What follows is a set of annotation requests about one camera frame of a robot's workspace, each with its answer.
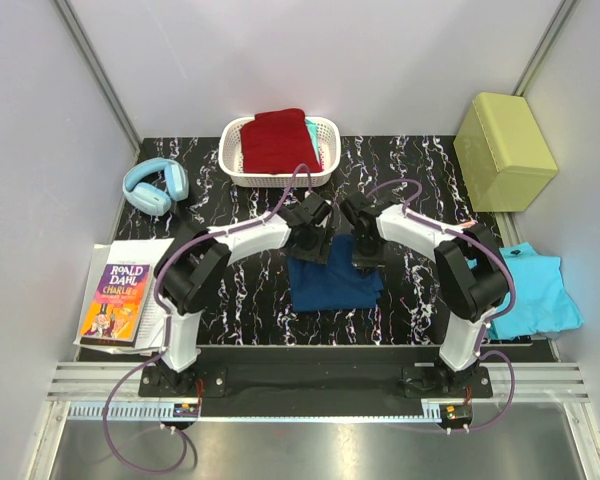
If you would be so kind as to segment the navy blue t shirt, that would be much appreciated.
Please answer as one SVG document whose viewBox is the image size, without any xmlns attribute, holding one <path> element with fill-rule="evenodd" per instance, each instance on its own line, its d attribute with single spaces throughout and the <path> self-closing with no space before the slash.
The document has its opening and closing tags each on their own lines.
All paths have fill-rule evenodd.
<svg viewBox="0 0 600 480">
<path fill-rule="evenodd" d="M 333 238 L 326 264 L 287 259 L 292 309 L 295 313 L 370 309 L 384 290 L 380 274 L 362 274 L 352 263 L 353 236 Z"/>
</svg>

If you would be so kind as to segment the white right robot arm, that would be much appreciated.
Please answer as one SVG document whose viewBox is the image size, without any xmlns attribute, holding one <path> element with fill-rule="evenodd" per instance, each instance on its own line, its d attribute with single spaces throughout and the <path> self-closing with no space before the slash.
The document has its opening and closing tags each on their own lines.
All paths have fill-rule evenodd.
<svg viewBox="0 0 600 480">
<path fill-rule="evenodd" d="M 444 340 L 421 388 L 456 396 L 469 386 L 479 366 L 480 346 L 506 299 L 515 300 L 512 275 L 484 225 L 452 226 L 387 200 L 358 192 L 340 203 L 352 226 L 352 264 L 369 271 L 385 264 L 388 242 L 434 261 L 440 293 L 450 311 Z"/>
</svg>

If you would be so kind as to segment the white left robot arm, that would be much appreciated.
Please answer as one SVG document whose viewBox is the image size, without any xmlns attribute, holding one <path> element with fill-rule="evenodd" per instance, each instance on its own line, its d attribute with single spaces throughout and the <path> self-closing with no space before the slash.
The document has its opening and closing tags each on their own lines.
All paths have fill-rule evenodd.
<svg viewBox="0 0 600 480">
<path fill-rule="evenodd" d="M 201 315 L 227 267 L 252 255 L 281 250 L 287 256 L 325 264 L 333 241 L 333 205 L 316 193 L 291 208 L 233 225 L 185 226 L 156 265 L 154 299 L 165 312 L 161 357 L 148 381 L 176 396 L 195 386 Z"/>
</svg>

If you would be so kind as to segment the folded red t shirt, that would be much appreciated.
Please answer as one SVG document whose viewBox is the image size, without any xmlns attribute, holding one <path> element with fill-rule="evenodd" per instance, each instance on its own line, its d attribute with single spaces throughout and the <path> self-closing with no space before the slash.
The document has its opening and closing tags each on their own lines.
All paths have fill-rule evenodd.
<svg viewBox="0 0 600 480">
<path fill-rule="evenodd" d="M 298 165 L 311 173 L 319 166 L 299 108 L 258 113 L 240 130 L 243 171 L 251 174 L 291 174 Z"/>
</svg>

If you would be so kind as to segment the white plastic basket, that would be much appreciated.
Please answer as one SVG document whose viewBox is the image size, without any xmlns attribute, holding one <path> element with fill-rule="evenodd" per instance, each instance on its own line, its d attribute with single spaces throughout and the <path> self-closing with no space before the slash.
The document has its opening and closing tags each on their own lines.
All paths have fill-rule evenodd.
<svg viewBox="0 0 600 480">
<path fill-rule="evenodd" d="M 275 113 L 241 117 L 222 133 L 218 164 L 233 183 L 250 188 L 325 185 L 338 169 L 341 139 L 327 118 Z"/>
</svg>

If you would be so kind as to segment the folded teal t shirt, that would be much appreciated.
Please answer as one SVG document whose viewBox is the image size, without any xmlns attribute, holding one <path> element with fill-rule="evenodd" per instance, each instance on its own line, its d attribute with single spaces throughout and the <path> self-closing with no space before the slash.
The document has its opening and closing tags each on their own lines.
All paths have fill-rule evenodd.
<svg viewBox="0 0 600 480">
<path fill-rule="evenodd" d="M 319 146 L 319 134 L 318 134 L 318 125 L 312 120 L 306 118 L 304 120 L 305 126 L 307 128 L 309 138 L 311 141 L 312 148 L 314 150 L 314 154 L 316 157 L 316 161 L 319 166 L 322 166 L 321 154 L 320 154 L 320 146 Z"/>
</svg>

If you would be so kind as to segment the yellow-green box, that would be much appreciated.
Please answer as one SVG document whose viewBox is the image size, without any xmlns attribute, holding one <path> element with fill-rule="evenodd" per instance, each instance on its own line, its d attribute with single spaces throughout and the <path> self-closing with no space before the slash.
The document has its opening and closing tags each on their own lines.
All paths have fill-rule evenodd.
<svg viewBox="0 0 600 480">
<path fill-rule="evenodd" d="M 482 92 L 453 142 L 472 209 L 523 212 L 558 167 L 526 100 Z"/>
</svg>

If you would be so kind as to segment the light blue headphones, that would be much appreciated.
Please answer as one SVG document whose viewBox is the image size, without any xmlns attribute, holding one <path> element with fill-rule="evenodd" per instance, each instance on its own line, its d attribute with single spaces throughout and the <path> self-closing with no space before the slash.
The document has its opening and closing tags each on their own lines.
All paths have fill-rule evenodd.
<svg viewBox="0 0 600 480">
<path fill-rule="evenodd" d="M 162 173 L 166 190 L 145 182 L 150 175 Z M 150 216 L 163 216 L 174 203 L 189 196 L 189 178 L 184 167 L 175 160 L 156 157 L 134 166 L 124 177 L 123 194 L 128 203 Z"/>
</svg>

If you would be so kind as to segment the cyan t shirt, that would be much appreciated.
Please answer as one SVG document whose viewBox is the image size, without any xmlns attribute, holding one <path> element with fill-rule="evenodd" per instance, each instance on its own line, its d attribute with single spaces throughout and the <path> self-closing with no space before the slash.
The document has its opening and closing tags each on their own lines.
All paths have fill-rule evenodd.
<svg viewBox="0 0 600 480">
<path fill-rule="evenodd" d="M 498 312 L 505 312 L 491 321 L 482 332 L 484 338 L 512 340 L 520 336 L 556 334 L 580 328 L 584 319 L 567 294 L 561 274 L 561 259 L 538 254 L 529 243 L 500 250 L 515 287 L 516 299 L 506 310 L 506 296 Z"/>
</svg>

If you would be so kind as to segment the Roald Dahl book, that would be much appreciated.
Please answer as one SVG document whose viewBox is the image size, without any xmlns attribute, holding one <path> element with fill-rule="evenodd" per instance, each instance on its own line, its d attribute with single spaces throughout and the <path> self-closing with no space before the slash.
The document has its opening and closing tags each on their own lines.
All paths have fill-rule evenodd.
<svg viewBox="0 0 600 480">
<path fill-rule="evenodd" d="M 77 344 L 134 347 L 151 279 L 150 264 L 106 264 L 80 324 Z"/>
</svg>

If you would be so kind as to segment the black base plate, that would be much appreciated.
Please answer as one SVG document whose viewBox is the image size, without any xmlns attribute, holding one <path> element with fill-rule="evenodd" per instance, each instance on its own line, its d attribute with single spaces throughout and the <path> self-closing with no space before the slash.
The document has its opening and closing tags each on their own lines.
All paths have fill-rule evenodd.
<svg viewBox="0 0 600 480">
<path fill-rule="evenodd" d="M 142 397 L 209 398 L 256 393 L 387 393 L 409 399 L 488 399 L 486 367 L 453 373 L 433 346 L 220 347 L 202 349 L 194 364 L 175 373 L 161 361 L 146 367 Z"/>
</svg>

